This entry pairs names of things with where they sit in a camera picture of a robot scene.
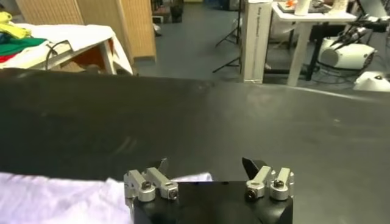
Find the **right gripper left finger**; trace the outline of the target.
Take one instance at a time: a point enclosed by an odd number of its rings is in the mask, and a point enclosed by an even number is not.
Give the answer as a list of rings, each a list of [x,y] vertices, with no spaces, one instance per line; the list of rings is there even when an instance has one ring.
[[[125,199],[139,201],[153,201],[156,193],[166,200],[176,200],[179,197],[179,185],[165,176],[168,169],[168,159],[162,158],[155,163],[156,167],[148,167],[140,172],[136,169],[128,170],[124,174]]]

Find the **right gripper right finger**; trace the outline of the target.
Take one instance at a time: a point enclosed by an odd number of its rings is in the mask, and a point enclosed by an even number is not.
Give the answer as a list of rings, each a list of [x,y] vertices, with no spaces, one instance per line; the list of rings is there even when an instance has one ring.
[[[242,158],[242,165],[249,178],[246,181],[246,198],[255,201],[263,198],[266,193],[277,201],[285,201],[294,197],[294,172],[282,167],[276,172],[262,160]]]

